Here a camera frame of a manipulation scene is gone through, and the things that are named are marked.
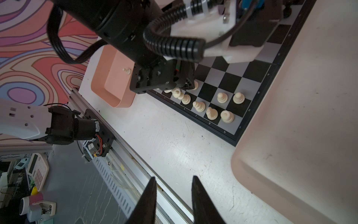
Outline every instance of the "gray floor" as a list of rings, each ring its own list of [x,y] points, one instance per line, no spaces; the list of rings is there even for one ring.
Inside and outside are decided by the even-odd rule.
[[[95,166],[81,158],[76,142],[55,146],[48,163],[50,172],[42,193],[44,200],[57,203],[54,223],[114,224],[127,220]]]

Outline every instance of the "white pawn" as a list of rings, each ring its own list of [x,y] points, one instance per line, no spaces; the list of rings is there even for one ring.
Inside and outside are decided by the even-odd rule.
[[[184,104],[184,105],[187,105],[187,104],[189,104],[190,103],[190,96],[188,95],[188,94],[185,94],[184,96],[183,96],[183,99],[182,99],[182,103]]]
[[[235,93],[232,100],[236,104],[242,104],[245,101],[245,96],[241,92],[237,92],[237,93]]]
[[[182,100],[183,97],[184,97],[184,93],[180,92],[180,95],[178,96],[178,99],[179,99],[179,100]]]
[[[194,90],[197,90],[199,88],[199,83],[197,81],[194,81],[194,86],[195,86]]]
[[[197,110],[197,112],[203,112],[205,110],[205,103],[194,101],[193,107]]]
[[[222,111],[220,116],[225,123],[230,123],[234,120],[234,114],[227,110]]]
[[[181,90],[179,88],[174,88],[172,91],[173,97],[178,98],[180,96]]]
[[[218,101],[222,104],[225,103],[227,101],[227,94],[223,92],[218,93]]]
[[[218,117],[218,111],[208,107],[208,109],[206,110],[206,115],[208,116],[209,120],[215,120]]]

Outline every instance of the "gray chess square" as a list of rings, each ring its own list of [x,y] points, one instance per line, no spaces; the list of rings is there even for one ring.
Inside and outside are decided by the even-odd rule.
[[[245,70],[246,70],[248,64],[249,64],[249,62],[240,62],[240,63],[229,64],[229,67],[227,67],[226,72],[242,77],[245,73]]]
[[[220,121],[218,123],[218,126],[222,129],[224,129],[225,131],[231,133],[231,134],[235,134],[236,130],[238,129],[240,123],[242,121],[242,117],[237,116],[236,114],[234,114],[234,120],[231,123],[225,123],[221,118]]]
[[[197,112],[197,110],[194,107],[192,107],[191,111],[196,113],[198,116],[201,116],[203,118],[205,113],[206,113],[206,109],[209,107],[210,103],[208,101],[206,101],[206,100],[203,100],[203,99],[199,98],[199,97],[197,97],[196,101],[204,102],[205,103],[205,110],[203,112]]]
[[[171,95],[170,99],[174,102],[176,102],[177,104],[180,104],[181,100],[179,100],[178,98],[173,97],[173,95]]]
[[[199,84],[198,89],[197,89],[197,90],[187,90],[187,92],[189,92],[189,93],[191,93],[191,94],[193,94],[193,95],[198,96],[198,95],[199,95],[199,92],[200,92],[200,90],[201,90],[201,87],[203,86],[203,82],[200,81],[200,80],[195,80],[195,81],[197,81],[198,84]]]
[[[235,89],[235,93],[241,92],[245,98],[253,100],[261,83],[248,78],[242,78]]]
[[[302,5],[291,5],[292,14],[288,18],[279,21],[279,24],[292,25],[300,13],[301,8]]]
[[[225,103],[223,103],[223,104],[222,104],[222,103],[219,103],[219,101],[218,101],[218,94],[219,94],[220,92],[224,92],[224,93],[227,94],[227,101],[226,101]],[[223,109],[226,109],[227,105],[228,105],[229,102],[230,102],[230,99],[232,98],[232,95],[234,95],[234,94],[231,93],[231,92],[228,92],[228,91],[226,91],[226,90],[223,90],[223,89],[218,88],[218,89],[216,90],[216,92],[215,92],[215,95],[214,95],[213,99],[211,100],[211,103],[217,105],[218,107],[221,107],[221,108],[223,108]]]
[[[224,77],[225,72],[211,68],[208,76],[205,79],[205,83],[212,86],[218,87],[222,78]]]
[[[281,44],[266,42],[263,45],[263,49],[256,57],[256,60],[272,63],[274,62],[274,59],[277,56],[277,53],[279,52],[280,48]]]
[[[213,65],[214,61],[215,61],[215,58],[216,57],[203,58],[203,60],[201,62],[199,62],[199,64],[211,67]]]

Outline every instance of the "colorful wallpaper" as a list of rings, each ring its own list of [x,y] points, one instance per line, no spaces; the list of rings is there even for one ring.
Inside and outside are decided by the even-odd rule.
[[[52,5],[46,0],[0,0],[1,98],[33,105],[67,103],[72,87],[80,86],[88,62],[65,64],[48,41]],[[73,58],[97,39],[66,13],[59,36]]]

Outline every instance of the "metal frame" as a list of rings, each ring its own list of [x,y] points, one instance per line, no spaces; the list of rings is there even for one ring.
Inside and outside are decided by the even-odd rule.
[[[192,209],[160,178],[160,176],[128,145],[128,143],[101,117],[101,115],[78,93],[72,89],[69,96],[76,110],[84,114],[86,109],[91,109],[113,133],[115,139],[112,143],[110,154],[118,164],[124,166],[124,173],[142,193],[149,179],[154,176],[157,181],[157,217],[162,223],[193,223]]]

